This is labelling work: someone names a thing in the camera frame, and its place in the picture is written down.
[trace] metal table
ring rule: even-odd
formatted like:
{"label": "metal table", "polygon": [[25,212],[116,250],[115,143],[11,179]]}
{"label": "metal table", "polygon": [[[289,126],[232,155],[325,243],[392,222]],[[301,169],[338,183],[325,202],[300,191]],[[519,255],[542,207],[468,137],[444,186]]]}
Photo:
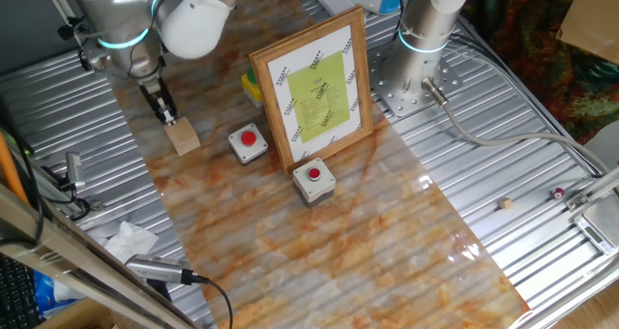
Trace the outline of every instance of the metal table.
{"label": "metal table", "polygon": [[[328,17],[316,0],[301,2],[316,21]],[[398,15],[369,15],[368,49],[387,44],[397,22]],[[449,48],[446,58],[463,88],[448,97],[471,133],[487,138],[567,134],[513,75],[509,81],[471,53],[453,52],[461,45]],[[70,53],[0,77],[0,94],[36,150],[39,165],[63,172],[65,152],[82,154],[88,181],[80,196],[104,207],[79,224],[84,230],[111,237],[127,221],[160,237],[152,254],[185,258],[105,76],[84,72]],[[545,140],[479,147],[459,140],[435,105],[397,118],[380,95],[374,98],[534,314],[540,314],[533,326],[548,326],[619,277],[616,269],[593,277],[615,259],[600,253],[572,224],[565,202],[550,195],[560,187],[567,199],[592,183],[580,157]],[[510,197],[514,207],[500,210],[496,202],[501,197]],[[170,290],[174,304],[190,318],[208,321],[210,312],[197,286],[172,285]]]}

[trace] red button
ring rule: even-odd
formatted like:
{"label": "red button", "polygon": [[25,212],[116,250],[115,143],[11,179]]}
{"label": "red button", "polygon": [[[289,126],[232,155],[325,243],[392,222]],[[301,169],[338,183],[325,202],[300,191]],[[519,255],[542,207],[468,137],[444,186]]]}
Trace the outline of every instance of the red button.
{"label": "red button", "polygon": [[318,169],[318,168],[311,168],[310,170],[308,170],[308,178],[311,181],[316,181],[316,180],[320,179],[320,169]]}
{"label": "red button", "polygon": [[245,146],[252,146],[255,144],[255,133],[252,131],[245,131],[241,135],[241,142]]}

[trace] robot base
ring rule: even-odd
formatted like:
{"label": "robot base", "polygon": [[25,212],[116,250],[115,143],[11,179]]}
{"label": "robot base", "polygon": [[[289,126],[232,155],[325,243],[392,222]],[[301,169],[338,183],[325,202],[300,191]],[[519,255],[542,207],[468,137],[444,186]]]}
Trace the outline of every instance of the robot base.
{"label": "robot base", "polygon": [[[429,93],[411,86],[407,93],[401,88],[394,88],[385,83],[383,76],[383,63],[392,51],[393,44],[368,51],[369,85],[380,94],[382,100],[389,109],[398,117],[406,117],[413,112],[434,104],[434,99]],[[434,83],[446,96],[454,94],[462,87],[462,80],[457,76],[452,67],[444,58],[438,61],[438,72]]]}

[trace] keyboard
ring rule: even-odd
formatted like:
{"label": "keyboard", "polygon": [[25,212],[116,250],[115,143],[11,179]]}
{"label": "keyboard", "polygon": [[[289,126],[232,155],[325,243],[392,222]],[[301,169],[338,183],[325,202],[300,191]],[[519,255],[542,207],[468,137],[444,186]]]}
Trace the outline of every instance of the keyboard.
{"label": "keyboard", "polygon": [[44,322],[35,301],[32,270],[0,254],[0,329],[30,329]]}

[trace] picture frame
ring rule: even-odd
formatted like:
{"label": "picture frame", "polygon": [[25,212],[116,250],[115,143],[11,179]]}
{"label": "picture frame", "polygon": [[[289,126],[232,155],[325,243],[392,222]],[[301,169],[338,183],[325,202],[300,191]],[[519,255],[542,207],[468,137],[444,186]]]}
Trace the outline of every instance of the picture frame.
{"label": "picture frame", "polygon": [[286,176],[371,135],[360,6],[260,49],[250,60]]}

